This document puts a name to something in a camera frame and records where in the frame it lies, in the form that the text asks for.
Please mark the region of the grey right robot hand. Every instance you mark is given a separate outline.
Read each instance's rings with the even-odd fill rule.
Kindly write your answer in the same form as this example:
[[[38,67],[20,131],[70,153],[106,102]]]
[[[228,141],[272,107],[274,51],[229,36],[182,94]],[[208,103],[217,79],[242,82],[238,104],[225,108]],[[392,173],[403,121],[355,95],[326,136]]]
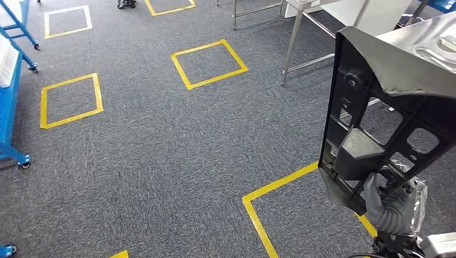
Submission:
[[[425,218],[428,187],[414,177],[382,198],[377,173],[364,182],[367,218],[375,229],[388,234],[416,235]]]

